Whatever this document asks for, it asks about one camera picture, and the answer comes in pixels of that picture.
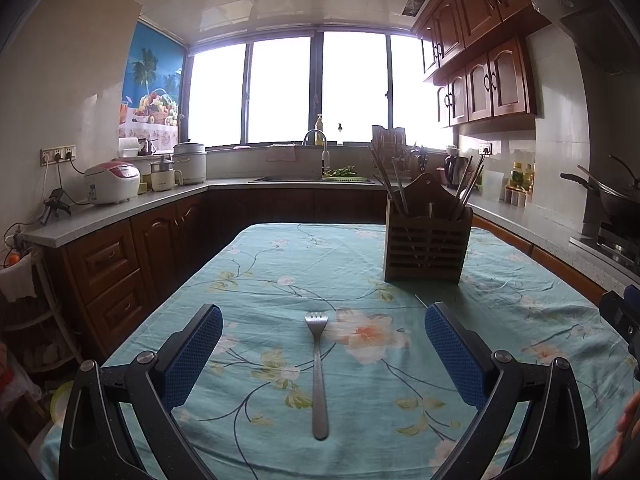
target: range hood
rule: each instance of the range hood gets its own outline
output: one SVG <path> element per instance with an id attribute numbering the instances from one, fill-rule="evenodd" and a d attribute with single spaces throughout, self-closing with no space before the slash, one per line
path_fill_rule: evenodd
<path id="1" fill-rule="evenodd" d="M 604 72 L 640 72 L 640 49 L 609 0 L 531 0 Z"/>

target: fork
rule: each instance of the fork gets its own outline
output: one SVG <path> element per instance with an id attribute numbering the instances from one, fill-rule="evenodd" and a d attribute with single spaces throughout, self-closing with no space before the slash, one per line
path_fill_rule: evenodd
<path id="1" fill-rule="evenodd" d="M 324 381 L 322 380 L 322 360 L 320 359 L 320 336 L 326 326 L 328 317 L 322 312 L 307 312 L 306 325 L 314 336 L 314 393 L 312 430 L 314 437 L 324 440 L 329 435 L 329 422 L 326 415 L 326 400 L 324 398 Z"/>

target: green vegetables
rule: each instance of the green vegetables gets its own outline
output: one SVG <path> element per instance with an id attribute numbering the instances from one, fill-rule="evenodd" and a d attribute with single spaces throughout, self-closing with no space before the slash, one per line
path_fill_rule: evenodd
<path id="1" fill-rule="evenodd" d="M 329 170 L 325 173 L 326 176 L 357 176 L 358 172 L 353 170 L 354 166 L 347 166 L 345 168 L 338 168 L 338 170 Z"/>

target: wooden utensil holder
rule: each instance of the wooden utensil holder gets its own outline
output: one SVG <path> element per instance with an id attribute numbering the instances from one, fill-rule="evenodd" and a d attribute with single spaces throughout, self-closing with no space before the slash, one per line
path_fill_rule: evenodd
<path id="1" fill-rule="evenodd" d="M 459 282 L 469 242 L 473 210 L 465 207 L 460 218 L 449 216 L 458 204 L 430 174 L 423 174 L 405 190 L 409 213 L 400 214 L 386 201 L 385 281 L 446 280 Z M 428 203 L 433 217 L 427 216 Z"/>

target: rice cooker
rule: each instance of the rice cooker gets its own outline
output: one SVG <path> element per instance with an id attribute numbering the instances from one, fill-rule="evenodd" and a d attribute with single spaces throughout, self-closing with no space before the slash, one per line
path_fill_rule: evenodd
<path id="1" fill-rule="evenodd" d="M 174 168 L 182 172 L 185 184 L 201 184 L 207 179 L 207 152 L 199 142 L 174 146 Z"/>
<path id="2" fill-rule="evenodd" d="M 91 204 L 117 204 L 138 195 L 140 172 L 133 164 L 103 162 L 84 172 L 84 187 Z"/>

